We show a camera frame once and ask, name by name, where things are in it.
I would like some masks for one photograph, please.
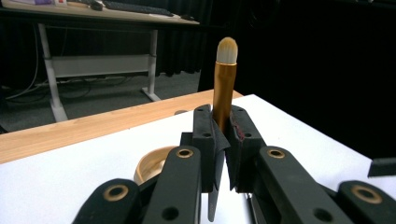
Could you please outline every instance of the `desk frame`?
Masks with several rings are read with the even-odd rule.
[[[94,10],[81,11],[81,9],[60,10],[59,8],[29,6],[27,4],[19,4],[10,2],[9,0],[1,0],[2,5],[7,8],[0,7],[0,19],[13,21],[28,21],[38,24],[41,43],[44,51],[44,61],[49,79],[49,87],[51,92],[50,105],[53,115],[57,122],[67,120],[64,107],[59,97],[56,77],[70,77],[57,74],[54,62],[55,58],[50,55],[46,28],[56,27],[73,27],[75,29],[98,29],[108,31],[133,31],[135,29],[149,31],[151,35],[150,51],[147,57],[148,86],[142,88],[152,101],[160,101],[161,99],[154,93],[155,72],[156,72],[156,54],[157,54],[157,37],[158,30],[183,30],[198,32],[220,32],[223,33],[226,27],[200,25],[196,21],[185,21],[181,18],[172,18],[172,20],[158,19],[141,13],[106,11],[105,14]]]
[[[52,108],[53,116],[57,122],[68,120],[66,112],[64,111],[64,106],[61,102],[57,86],[57,73],[55,66],[53,64],[53,59],[50,55],[50,47],[47,38],[46,25],[43,23],[38,24],[38,29],[40,33],[41,45],[44,52],[44,62],[47,69],[47,76],[49,80],[49,88],[51,93],[51,99],[49,100],[50,106]],[[158,30],[150,31],[150,49],[148,56],[148,86],[142,88],[142,92],[145,93],[152,101],[160,101],[161,99],[154,93],[155,88],[155,72],[156,72],[156,61],[157,61],[157,39]],[[121,72],[135,72],[134,69],[129,71],[122,70]]]

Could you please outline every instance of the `white table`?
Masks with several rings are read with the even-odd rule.
[[[396,198],[396,177],[367,178],[371,160],[248,95],[233,100],[246,109],[268,146],[283,147],[321,185],[337,190],[360,180]],[[149,151],[178,145],[192,131],[192,112],[0,164],[0,223],[70,223],[91,193],[113,178],[133,179],[139,160]],[[249,223],[245,197],[229,191],[223,169],[213,223]],[[206,218],[203,194],[201,223]]]

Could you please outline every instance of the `cable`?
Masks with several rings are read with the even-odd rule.
[[[25,94],[35,84],[35,79],[37,78],[37,73],[38,73],[38,43],[37,43],[37,31],[36,31],[35,26],[33,24],[32,24],[32,26],[33,26],[33,30],[34,30],[34,33],[35,33],[35,76],[33,77],[33,80],[30,83],[28,88],[26,88],[24,91],[22,91],[22,92],[20,92],[18,94],[15,94],[15,95],[12,95],[12,96],[8,96],[6,98],[6,100],[13,99],[15,97],[18,97],[18,96],[21,96],[21,95]]]

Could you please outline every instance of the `wooden surface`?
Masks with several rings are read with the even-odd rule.
[[[233,93],[233,98],[241,96],[239,92]],[[0,134],[0,164],[123,131],[206,104],[213,104],[213,90]]]

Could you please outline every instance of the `desk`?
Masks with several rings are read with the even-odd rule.
[[[93,190],[115,177],[133,178],[155,148],[178,144],[192,130],[192,111],[213,91],[0,135],[0,223],[70,223]],[[346,180],[375,185],[396,198],[396,177],[367,178],[371,160],[255,96],[233,93],[268,146],[283,147],[320,184]],[[175,115],[180,109],[189,112]],[[229,191],[223,169],[213,223],[248,223],[245,199]],[[201,223],[206,218],[203,194]]]
[[[112,20],[127,21],[152,21],[158,23],[181,23],[188,25],[198,25],[197,21],[186,21],[178,15],[174,17],[165,17],[159,15],[133,13],[109,10],[104,8],[103,11],[95,11],[87,7],[57,7],[55,5],[29,5],[8,0],[2,0],[3,7],[22,9],[40,13],[55,13],[73,16],[90,16],[96,18],[107,18]],[[144,29],[151,36],[149,54],[133,56],[91,56],[91,57],[51,57],[50,48],[47,39],[44,22],[38,23],[41,44],[44,51],[44,61],[47,69],[49,87],[51,93],[50,105],[56,121],[67,120],[67,115],[59,97],[56,77],[76,77],[89,75],[132,73],[148,71],[148,86],[142,88],[142,91],[152,100],[159,101],[160,98],[155,94],[155,71],[157,56],[157,29]]]

